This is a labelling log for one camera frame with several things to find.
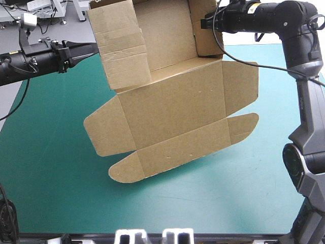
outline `gray robotic arm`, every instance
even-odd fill
[[[297,80],[301,115],[283,160],[297,191],[306,198],[291,233],[280,239],[285,244],[319,244],[325,235],[325,98],[317,82],[323,67],[317,34],[325,27],[317,24],[322,17],[305,2],[232,0],[201,20],[202,28],[262,33],[261,37],[276,33],[282,40],[288,73]]]

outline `black robotic arm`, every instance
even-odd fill
[[[0,54],[0,86],[54,72],[65,73],[68,68],[99,52],[96,43],[62,41],[60,44],[49,37],[30,45],[28,36],[36,24],[36,16],[22,16],[19,30],[21,50]]]

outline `box side panel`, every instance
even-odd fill
[[[225,118],[146,147],[138,150],[136,157],[127,157],[113,165],[110,168],[110,176],[119,182],[136,182],[139,177],[135,178],[128,167],[137,165],[135,171],[143,172],[143,178],[176,168],[245,139],[253,131],[257,121],[257,114]]]
[[[197,57],[187,0],[150,0],[135,11],[151,71]]]
[[[218,61],[119,97],[137,149],[226,117]]]
[[[175,65],[171,65],[171,66],[159,69],[159,70],[152,71],[152,72],[150,72],[151,81],[149,84],[146,84],[146,85],[150,85],[150,84],[153,84],[153,83],[156,83],[159,81],[166,80],[173,76],[177,76],[182,73],[189,72],[190,70],[199,68],[201,66],[204,66],[204,65],[207,65],[210,63],[214,63],[216,61],[221,62],[221,60],[218,58],[195,57],[195,58],[185,60],[185,61],[180,62]],[[145,86],[145,85],[131,86],[131,87],[126,87],[126,88],[122,88],[122,89],[117,89],[116,93],[120,94],[120,93],[128,92],[130,90],[137,89],[142,86]]]
[[[84,121],[89,138],[100,156],[136,149],[118,97],[114,97]]]
[[[212,30],[201,29],[201,19],[206,14],[215,11],[217,6],[216,0],[189,0],[189,6],[198,55],[210,56],[223,54],[214,40]]]
[[[147,49],[131,0],[88,12],[111,89],[150,81]]]
[[[222,62],[227,116],[254,102],[258,97],[258,68],[238,62]]]
[[[141,149],[138,155],[146,177],[176,168],[231,145],[227,119]]]

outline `cardboard flap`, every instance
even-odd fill
[[[198,55],[211,56],[223,54],[214,40],[212,30],[201,29],[201,19],[206,14],[215,11],[217,6],[216,0],[189,0],[188,2]],[[222,42],[222,35],[220,33],[219,38]]]
[[[135,12],[151,71],[197,57],[187,0],[150,0]]]
[[[134,152],[128,156],[127,160],[122,160],[115,165],[116,167],[111,167],[108,172],[111,178],[113,178],[115,181],[134,183],[146,177],[142,170],[137,152]]]
[[[176,168],[245,139],[257,121],[257,114],[247,114],[211,123],[138,150],[113,165],[109,175],[118,182],[133,183]]]
[[[84,126],[97,154],[102,157],[136,150],[118,97],[87,117]]]
[[[132,1],[94,8],[88,15],[110,88],[148,83],[147,48]]]
[[[229,116],[258,98],[258,68],[223,61],[222,71],[226,115]]]
[[[258,114],[251,113],[228,118],[230,139],[232,144],[241,142],[252,133],[258,122]]]

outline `cardboard box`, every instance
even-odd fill
[[[84,122],[119,182],[142,180],[245,139],[258,115],[229,115],[258,95],[258,69],[224,62],[200,19],[215,0],[102,0],[89,18],[117,95]]]

